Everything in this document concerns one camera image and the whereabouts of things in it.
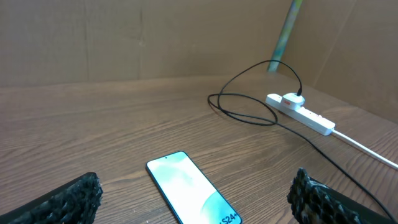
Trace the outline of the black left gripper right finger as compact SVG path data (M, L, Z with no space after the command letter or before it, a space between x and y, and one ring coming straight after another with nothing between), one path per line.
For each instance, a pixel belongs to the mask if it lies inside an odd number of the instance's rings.
M393 224L387 218L329 186L311 178L300 168L292 181L287 201L299 223Z

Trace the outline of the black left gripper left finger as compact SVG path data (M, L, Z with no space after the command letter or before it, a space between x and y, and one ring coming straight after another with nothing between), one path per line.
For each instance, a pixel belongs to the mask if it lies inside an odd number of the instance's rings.
M87 172L39 198L1 215L10 224L92 224L101 205L99 177Z

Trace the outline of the white power strip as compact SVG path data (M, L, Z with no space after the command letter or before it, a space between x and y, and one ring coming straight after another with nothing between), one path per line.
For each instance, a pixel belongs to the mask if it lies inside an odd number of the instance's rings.
M323 136L328 136L333 132L335 128L334 122L306 109L304 106L298 110L290 110L281 105L282 97L283 96L280 96L276 93L268 94L266 103L278 111L286 114L287 116L290 116L296 121L308 126L314 131L322 134Z

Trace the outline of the blue Galaxy smartphone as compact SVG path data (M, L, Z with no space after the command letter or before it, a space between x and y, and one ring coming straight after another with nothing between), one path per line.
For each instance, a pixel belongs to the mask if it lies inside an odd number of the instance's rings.
M238 212L186 152L151 160L146 169L179 223L242 224Z

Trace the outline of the white charger plug adapter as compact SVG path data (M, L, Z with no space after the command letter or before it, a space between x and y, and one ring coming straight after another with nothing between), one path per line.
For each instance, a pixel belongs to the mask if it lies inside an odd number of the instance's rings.
M298 110L305 103L305 98L302 95L296 93L287 93L282 97L281 105L290 109Z

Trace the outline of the colourful patterned floor mat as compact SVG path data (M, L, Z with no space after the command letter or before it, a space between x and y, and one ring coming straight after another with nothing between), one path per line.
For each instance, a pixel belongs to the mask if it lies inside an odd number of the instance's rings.
M271 59L275 60L275 62L269 63L267 68L268 72L276 72L278 69L279 61L282 59L282 56L284 54L287 42L293 30L302 3L303 0L292 0L289 11L284 21L284 25L282 26L282 30L280 32L278 41L271 57Z

